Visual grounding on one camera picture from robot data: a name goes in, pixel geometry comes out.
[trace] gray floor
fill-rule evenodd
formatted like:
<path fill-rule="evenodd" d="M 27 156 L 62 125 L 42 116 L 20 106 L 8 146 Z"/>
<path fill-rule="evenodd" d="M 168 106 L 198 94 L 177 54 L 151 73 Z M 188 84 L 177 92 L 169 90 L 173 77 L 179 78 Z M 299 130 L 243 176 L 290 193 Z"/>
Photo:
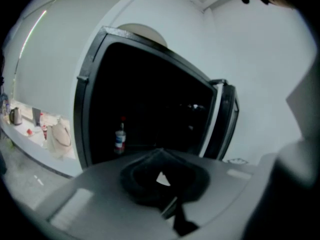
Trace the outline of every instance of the gray floor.
<path fill-rule="evenodd" d="M 0 150 L 7 167 L 3 176 L 7 188 L 13 198 L 31 209 L 35 209 L 46 196 L 69 181 L 28 158 L 12 146 L 4 134 L 1 135 Z"/>

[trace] white bag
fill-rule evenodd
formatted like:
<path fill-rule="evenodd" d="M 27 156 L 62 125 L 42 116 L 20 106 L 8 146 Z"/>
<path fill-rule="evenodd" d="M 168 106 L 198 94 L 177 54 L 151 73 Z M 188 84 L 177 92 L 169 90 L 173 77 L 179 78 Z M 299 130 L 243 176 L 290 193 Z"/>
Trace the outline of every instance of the white bag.
<path fill-rule="evenodd" d="M 61 158 L 70 151 L 72 148 L 70 136 L 69 129 L 60 119 L 56 125 L 47 127 L 46 145 L 53 157 Z"/>

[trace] curved white wall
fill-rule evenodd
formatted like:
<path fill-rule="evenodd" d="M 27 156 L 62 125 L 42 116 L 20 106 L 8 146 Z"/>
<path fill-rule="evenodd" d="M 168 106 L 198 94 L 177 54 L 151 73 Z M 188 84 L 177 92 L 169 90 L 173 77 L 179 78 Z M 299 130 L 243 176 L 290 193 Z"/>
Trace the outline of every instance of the curved white wall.
<path fill-rule="evenodd" d="M 4 50 L 5 64 L 3 69 L 4 77 L 4 92 L 11 95 L 13 91 L 13 80 L 15 75 L 16 66 L 18 63 L 19 55 L 24 42 L 38 20 L 40 15 L 46 9 L 45 6 L 40 7 L 38 10 L 33 12 L 29 17 L 21 21 L 16 31 L 14 31 L 13 38 L 9 41 Z"/>
<path fill-rule="evenodd" d="M 48 6 L 23 50 L 14 98 L 69 118 L 70 88 L 79 56 L 97 23 L 118 1 L 57 0 Z"/>

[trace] white shelf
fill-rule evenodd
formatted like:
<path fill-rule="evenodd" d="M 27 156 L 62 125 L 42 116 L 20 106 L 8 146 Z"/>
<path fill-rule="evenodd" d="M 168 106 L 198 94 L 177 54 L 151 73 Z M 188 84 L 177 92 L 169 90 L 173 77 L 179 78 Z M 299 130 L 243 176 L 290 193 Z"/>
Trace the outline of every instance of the white shelf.
<path fill-rule="evenodd" d="M 22 119 L 22 124 L 12 125 L 5 122 L 3 116 L 0 117 L 0 124 L 3 131 L 8 137 L 29 156 L 39 161 L 40 163 L 69 176 L 77 176 L 82 172 L 79 160 L 76 158 L 75 152 L 71 149 L 64 157 L 54 158 L 50 152 L 42 147 L 45 140 L 42 130 L 38 130 L 34 125 Z M 26 136 L 25 133 L 31 129 L 35 134 Z"/>

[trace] plastic bottle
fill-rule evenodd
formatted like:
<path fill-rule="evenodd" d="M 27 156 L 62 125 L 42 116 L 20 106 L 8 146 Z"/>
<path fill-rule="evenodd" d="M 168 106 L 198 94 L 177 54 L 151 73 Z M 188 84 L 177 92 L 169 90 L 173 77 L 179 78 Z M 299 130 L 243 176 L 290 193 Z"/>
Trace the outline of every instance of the plastic bottle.
<path fill-rule="evenodd" d="M 44 113 L 40 113 L 40 127 L 42 128 L 45 125 L 45 121 L 44 121 Z"/>
<path fill-rule="evenodd" d="M 121 155 L 125 152 L 125 142 L 126 142 L 126 132 L 124 130 L 125 125 L 123 121 L 125 117 L 121 117 L 122 123 L 120 124 L 120 129 L 115 132 L 115 144 L 114 153 Z"/>

